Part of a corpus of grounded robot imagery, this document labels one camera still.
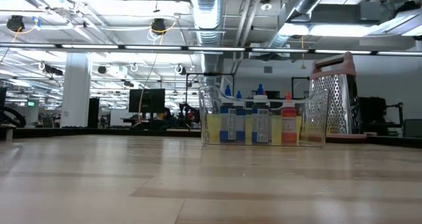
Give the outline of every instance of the clear plastic container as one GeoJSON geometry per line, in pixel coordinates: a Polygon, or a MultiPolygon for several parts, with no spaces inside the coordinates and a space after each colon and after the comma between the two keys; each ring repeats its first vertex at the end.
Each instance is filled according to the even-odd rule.
{"type": "MultiPolygon", "coordinates": [[[[289,101],[295,104],[297,110],[296,128],[297,142],[282,143],[282,113],[279,108],[271,109],[271,138],[270,141],[260,144],[252,143],[254,117],[251,108],[246,108],[245,141],[220,142],[221,98],[235,101],[253,102],[253,99],[227,98],[215,86],[199,88],[199,107],[201,117],[201,136],[204,144],[223,145],[256,145],[256,146],[316,146],[325,145],[326,124],[328,114],[328,90],[314,91],[307,99],[289,101]]],[[[269,102],[286,102],[282,99],[269,99],[269,102]]]]}

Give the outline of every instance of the orange bottle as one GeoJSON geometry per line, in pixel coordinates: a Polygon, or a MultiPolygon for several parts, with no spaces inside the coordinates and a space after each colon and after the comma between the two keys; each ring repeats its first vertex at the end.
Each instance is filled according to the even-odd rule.
{"type": "Polygon", "coordinates": [[[290,102],[290,92],[286,95],[287,102],[283,102],[282,106],[282,145],[286,142],[296,143],[297,132],[296,132],[296,115],[297,110],[295,104],[290,102]]]}

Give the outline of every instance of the box grater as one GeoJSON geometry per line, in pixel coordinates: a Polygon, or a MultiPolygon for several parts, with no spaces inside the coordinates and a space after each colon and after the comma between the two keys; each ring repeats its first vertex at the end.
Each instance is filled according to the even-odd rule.
{"type": "Polygon", "coordinates": [[[328,134],[363,133],[355,77],[355,64],[350,52],[313,63],[309,91],[329,90],[328,134]]]}

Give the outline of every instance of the black monitor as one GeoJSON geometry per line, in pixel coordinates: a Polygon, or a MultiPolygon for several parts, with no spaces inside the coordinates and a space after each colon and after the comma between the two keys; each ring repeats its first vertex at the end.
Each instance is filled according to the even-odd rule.
{"type": "MultiPolygon", "coordinates": [[[[138,113],[142,89],[131,90],[129,94],[129,113],[138,113]]],[[[145,89],[140,112],[163,113],[166,102],[166,89],[145,89]]]]}

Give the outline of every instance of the ventilation duct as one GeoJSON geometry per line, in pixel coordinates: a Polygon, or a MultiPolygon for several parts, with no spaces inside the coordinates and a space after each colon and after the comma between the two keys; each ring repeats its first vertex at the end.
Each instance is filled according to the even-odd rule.
{"type": "MultiPolygon", "coordinates": [[[[193,6],[193,20],[195,28],[199,30],[214,30],[220,27],[222,19],[223,0],[191,0],[193,6]]],[[[222,34],[217,32],[197,32],[196,38],[201,46],[218,46],[222,43],[222,34]]],[[[222,72],[223,58],[221,55],[201,55],[203,72],[222,72]]],[[[221,77],[205,78],[205,84],[219,83],[221,77]]]]}
{"type": "Polygon", "coordinates": [[[300,21],[309,21],[311,19],[312,10],[318,5],[321,0],[293,0],[287,5],[283,6],[281,17],[280,17],[280,29],[279,32],[272,38],[271,41],[266,45],[267,47],[283,47],[290,36],[280,34],[280,30],[283,25],[299,16],[304,16],[304,18],[299,18],[300,21]]]}

